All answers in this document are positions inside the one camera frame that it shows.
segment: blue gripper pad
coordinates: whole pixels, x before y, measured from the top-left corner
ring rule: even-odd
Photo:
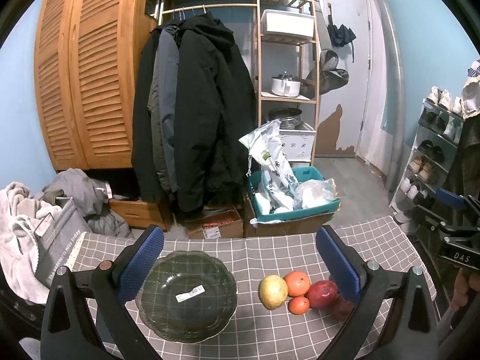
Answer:
[[[315,244],[343,299],[358,305],[361,299],[360,279],[323,227],[317,230]]]
[[[459,195],[440,188],[435,193],[435,198],[439,202],[452,207],[454,210],[465,210],[465,201]]]
[[[160,255],[164,242],[163,230],[156,227],[130,259],[118,279],[117,298],[120,304],[135,299],[152,265]]]

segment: wooden drawer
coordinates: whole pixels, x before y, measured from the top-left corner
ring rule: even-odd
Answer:
[[[111,199],[109,206],[124,218],[130,227],[147,228],[149,225],[157,225],[164,231],[170,231],[173,224],[173,215],[166,202],[155,204]]]

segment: white door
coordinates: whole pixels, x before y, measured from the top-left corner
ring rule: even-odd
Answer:
[[[332,9],[333,24],[350,27],[357,38],[352,46],[333,47],[338,54],[337,68],[349,73],[349,82],[321,97],[319,126],[315,145],[318,157],[354,157],[362,129],[367,98],[370,58],[370,30],[367,0],[323,0],[323,14]]]

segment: human hand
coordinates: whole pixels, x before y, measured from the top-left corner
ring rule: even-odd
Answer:
[[[450,304],[453,311],[457,311],[460,307],[467,304],[469,301],[469,297],[467,296],[469,288],[480,291],[480,274],[474,272],[469,278],[466,278],[464,269],[460,268],[457,278],[455,279],[453,299]]]

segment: red apple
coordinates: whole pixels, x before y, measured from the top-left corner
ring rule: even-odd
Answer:
[[[312,284],[306,298],[312,309],[323,309],[331,305],[337,298],[337,285],[331,280],[321,280]]]
[[[352,310],[353,303],[346,301],[339,295],[332,305],[332,317],[337,321],[343,322],[349,317]]]

